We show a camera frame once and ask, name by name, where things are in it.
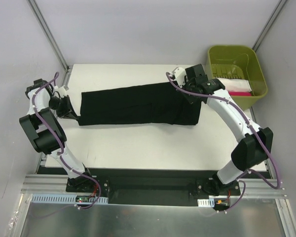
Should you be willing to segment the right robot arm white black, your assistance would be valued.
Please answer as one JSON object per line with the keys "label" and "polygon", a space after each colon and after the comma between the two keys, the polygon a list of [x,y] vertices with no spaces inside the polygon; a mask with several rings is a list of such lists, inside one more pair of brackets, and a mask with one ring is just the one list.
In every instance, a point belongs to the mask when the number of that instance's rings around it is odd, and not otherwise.
{"label": "right robot arm white black", "polygon": [[201,64],[185,69],[175,68],[173,81],[189,103],[203,102],[213,109],[238,143],[231,153],[231,160],[202,186],[203,191],[209,195],[223,195],[245,171],[268,158],[273,132],[249,119],[231,98],[222,80],[208,79]]}

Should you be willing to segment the black t shirt blue logo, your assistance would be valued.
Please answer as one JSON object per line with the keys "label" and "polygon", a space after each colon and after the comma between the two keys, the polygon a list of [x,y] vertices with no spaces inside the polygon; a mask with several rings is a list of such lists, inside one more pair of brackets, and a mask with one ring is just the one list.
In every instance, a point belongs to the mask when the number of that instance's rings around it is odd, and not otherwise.
{"label": "black t shirt blue logo", "polygon": [[190,104],[168,82],[83,92],[78,124],[196,125],[201,102]]}

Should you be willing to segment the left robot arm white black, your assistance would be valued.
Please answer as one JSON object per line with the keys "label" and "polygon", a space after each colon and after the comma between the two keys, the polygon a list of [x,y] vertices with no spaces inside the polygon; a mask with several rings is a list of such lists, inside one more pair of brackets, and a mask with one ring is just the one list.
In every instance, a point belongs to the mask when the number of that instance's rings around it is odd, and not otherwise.
{"label": "left robot arm white black", "polygon": [[19,119],[28,140],[39,153],[54,158],[68,175],[68,186],[83,192],[94,188],[94,179],[89,170],[67,146],[67,137],[57,119],[77,120],[64,87],[58,87],[53,79],[34,81],[25,94],[30,101],[27,114]]}

